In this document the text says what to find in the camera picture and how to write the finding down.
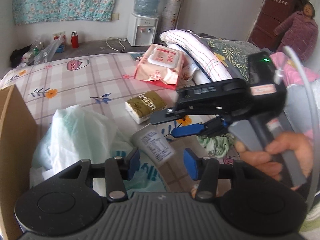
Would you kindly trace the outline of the person right hand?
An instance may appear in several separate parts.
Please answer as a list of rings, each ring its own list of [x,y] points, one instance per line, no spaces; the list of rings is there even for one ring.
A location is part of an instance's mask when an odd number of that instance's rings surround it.
[[[274,157],[285,150],[292,150],[299,162],[307,183],[293,187],[293,190],[307,193],[310,188],[310,175],[313,168],[313,145],[304,134],[294,132],[283,132],[274,141],[266,146],[263,151],[250,151],[246,146],[236,141],[234,144],[240,159],[257,168],[276,181],[281,181],[284,167],[281,163],[274,161]]]

